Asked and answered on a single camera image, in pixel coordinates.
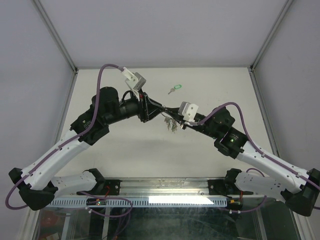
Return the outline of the key with green tag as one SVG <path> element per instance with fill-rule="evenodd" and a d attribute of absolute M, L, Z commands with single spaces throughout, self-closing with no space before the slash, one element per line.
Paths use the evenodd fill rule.
<path fill-rule="evenodd" d="M 176 90 L 179 90 L 179 89 L 181 89 L 181 88 L 182 88 L 182 85 L 181 85 L 181 84 L 177 84 L 177 85 L 173 86 L 173 87 L 169 90 L 168 95 L 170 95 L 171 93 L 173 93 L 173 92 L 175 92 Z"/>

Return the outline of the silver keyring with keys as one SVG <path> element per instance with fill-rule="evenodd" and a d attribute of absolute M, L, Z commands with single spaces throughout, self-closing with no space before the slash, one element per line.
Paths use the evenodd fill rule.
<path fill-rule="evenodd" d="M 161 115 L 164 117 L 164 122 L 167 126 L 168 131 L 171 131 L 172 133 L 175 134 L 178 129 L 178 123 L 164 112 L 161 113 Z"/>

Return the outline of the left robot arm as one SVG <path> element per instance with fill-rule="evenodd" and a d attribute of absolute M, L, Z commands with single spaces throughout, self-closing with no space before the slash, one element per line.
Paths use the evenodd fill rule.
<path fill-rule="evenodd" d="M 111 124 L 134 116 L 145 123 L 167 111 L 165 106 L 141 91 L 137 96 L 131 94 L 128 100 L 120 100 L 115 88 L 103 87 L 91 100 L 89 109 L 44 156 L 23 169 L 15 167 L 9 172 L 22 201 L 30 209 L 41 210 L 55 198 L 72 193 L 102 195 L 105 178 L 96 168 L 63 177 L 56 174 L 107 135 Z"/>

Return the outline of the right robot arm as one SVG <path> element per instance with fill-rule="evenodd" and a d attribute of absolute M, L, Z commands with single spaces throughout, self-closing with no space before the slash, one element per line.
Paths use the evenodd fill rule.
<path fill-rule="evenodd" d="M 243 132 L 233 127 L 235 119 L 227 106 L 237 108 Z M 252 176 L 242 170 L 231 169 L 227 171 L 223 182 L 226 192 L 257 192 L 283 202 L 290 210 L 305 217 L 309 217 L 316 209 L 320 193 L 320 171 L 292 165 L 258 146 L 248 133 L 242 110 L 237 103 L 224 103 L 207 116 L 199 114 L 198 106 L 189 102 L 183 102 L 178 108 L 167 108 L 165 113 L 183 127 L 213 138 L 214 146 L 221 154 L 247 163 L 267 175 Z"/>

